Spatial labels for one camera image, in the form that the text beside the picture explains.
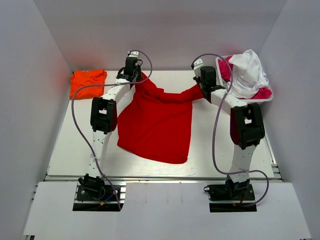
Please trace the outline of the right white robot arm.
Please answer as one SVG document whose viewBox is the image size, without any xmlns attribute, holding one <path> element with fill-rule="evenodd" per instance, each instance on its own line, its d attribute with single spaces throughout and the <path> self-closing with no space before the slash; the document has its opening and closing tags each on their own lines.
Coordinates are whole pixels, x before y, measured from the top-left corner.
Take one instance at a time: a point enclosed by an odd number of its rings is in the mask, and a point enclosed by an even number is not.
<svg viewBox="0 0 320 240">
<path fill-rule="evenodd" d="M 265 127 L 260 105 L 247 103 L 229 94 L 228 90 L 217 85 L 216 69 L 202 63 L 191 65 L 193 78 L 201 89 L 203 97 L 218 106 L 212 136 L 212 160 L 215 169 L 227 176 L 230 182 L 225 188 L 226 195 L 236 200 L 249 184 L 250 165 L 253 153 L 265 137 Z M 234 144 L 233 158 L 228 172 L 219 169 L 216 161 L 216 134 L 221 111 L 229 115 L 229 135 Z"/>
</svg>

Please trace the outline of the red t-shirt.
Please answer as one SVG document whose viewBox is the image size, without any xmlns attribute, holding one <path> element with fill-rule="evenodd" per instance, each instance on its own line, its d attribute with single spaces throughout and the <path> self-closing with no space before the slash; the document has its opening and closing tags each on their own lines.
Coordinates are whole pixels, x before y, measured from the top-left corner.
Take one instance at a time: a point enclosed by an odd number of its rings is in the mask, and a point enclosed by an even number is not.
<svg viewBox="0 0 320 240">
<path fill-rule="evenodd" d="M 139 157 L 168 164 L 188 160 L 193 101 L 203 98 L 195 84 L 168 93 L 150 79 L 135 85 L 130 104 L 117 119 L 117 145 Z"/>
</svg>

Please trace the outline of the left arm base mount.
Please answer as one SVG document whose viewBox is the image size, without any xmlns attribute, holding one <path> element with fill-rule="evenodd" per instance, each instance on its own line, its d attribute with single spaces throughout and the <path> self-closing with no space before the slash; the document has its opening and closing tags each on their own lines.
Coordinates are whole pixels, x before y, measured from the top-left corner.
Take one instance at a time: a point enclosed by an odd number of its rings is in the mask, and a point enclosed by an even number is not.
<svg viewBox="0 0 320 240">
<path fill-rule="evenodd" d="M 74 212 L 119 212 L 125 201 L 125 187 L 111 186 L 100 177 L 86 174 L 78 179 Z"/>
</svg>

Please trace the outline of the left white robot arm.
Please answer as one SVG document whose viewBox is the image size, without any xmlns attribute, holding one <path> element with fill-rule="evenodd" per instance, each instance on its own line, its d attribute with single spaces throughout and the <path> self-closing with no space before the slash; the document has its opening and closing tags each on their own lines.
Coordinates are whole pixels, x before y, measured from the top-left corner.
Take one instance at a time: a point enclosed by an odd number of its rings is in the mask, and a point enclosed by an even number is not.
<svg viewBox="0 0 320 240">
<path fill-rule="evenodd" d="M 92 100 L 90 125 L 94 153 L 91 155 L 87 172 L 91 177 L 102 176 L 99 171 L 101 160 L 106 156 L 109 139 L 118 123 L 117 103 L 131 90 L 134 83 L 142 80 L 142 64 L 138 51 L 129 52 L 125 66 L 118 71 L 115 78 L 116 85 L 101 97 L 95 97 Z"/>
</svg>

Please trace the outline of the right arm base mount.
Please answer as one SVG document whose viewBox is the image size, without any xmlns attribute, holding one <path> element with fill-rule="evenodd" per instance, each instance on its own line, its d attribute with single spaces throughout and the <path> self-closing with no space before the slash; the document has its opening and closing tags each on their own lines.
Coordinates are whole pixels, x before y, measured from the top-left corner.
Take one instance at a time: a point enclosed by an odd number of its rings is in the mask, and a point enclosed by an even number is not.
<svg viewBox="0 0 320 240">
<path fill-rule="evenodd" d="M 249 180 L 234 183 L 231 179 L 227 179 L 224 184 L 207 185 L 203 191 L 208 194 L 211 213 L 257 211 L 253 186 Z"/>
</svg>

